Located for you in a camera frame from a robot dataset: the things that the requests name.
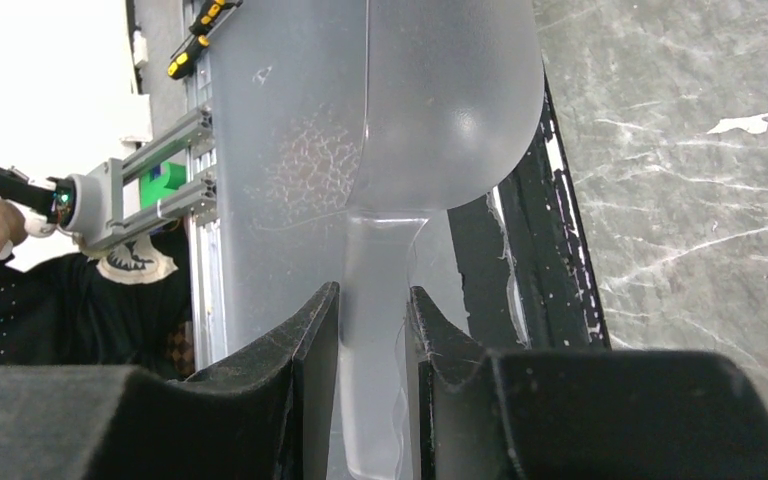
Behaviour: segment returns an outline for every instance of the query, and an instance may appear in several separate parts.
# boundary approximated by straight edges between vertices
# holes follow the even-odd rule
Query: screwdriver
[[[202,5],[201,10],[196,15],[196,21],[189,27],[193,38],[189,41],[183,52],[181,52],[179,47],[172,56],[173,61],[166,70],[169,77],[173,80],[180,80],[193,74],[199,56],[210,46],[207,34],[216,26],[219,15],[225,10],[240,6],[242,3],[229,2],[227,0],[211,0]]]

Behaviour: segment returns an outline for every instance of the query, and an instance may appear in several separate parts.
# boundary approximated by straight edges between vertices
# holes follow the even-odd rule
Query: black t-shirt
[[[150,284],[110,281],[80,253],[27,272],[0,262],[0,365],[136,364],[177,378],[165,350],[190,317],[188,242],[179,227],[152,244],[178,269]]]

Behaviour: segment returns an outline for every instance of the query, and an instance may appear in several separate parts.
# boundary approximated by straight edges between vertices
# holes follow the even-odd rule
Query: gray table surface
[[[768,1],[535,12],[614,346],[721,352],[768,404]],[[179,15],[137,2],[158,131],[183,113]],[[709,134],[723,119],[749,131]]]

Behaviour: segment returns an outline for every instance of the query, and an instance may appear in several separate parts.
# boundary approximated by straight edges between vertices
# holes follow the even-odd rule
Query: white wall
[[[146,128],[148,107],[132,93],[129,43],[124,0],[0,0],[0,166],[64,177],[131,153],[119,139]],[[59,233],[29,239],[13,265],[74,250]]]

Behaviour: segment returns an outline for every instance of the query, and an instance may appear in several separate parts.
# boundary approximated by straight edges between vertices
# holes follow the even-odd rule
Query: plastic scoop
[[[400,334],[408,254],[437,211],[487,193],[543,103],[529,0],[369,0],[364,143],[348,201],[340,399],[356,479],[410,478]]]

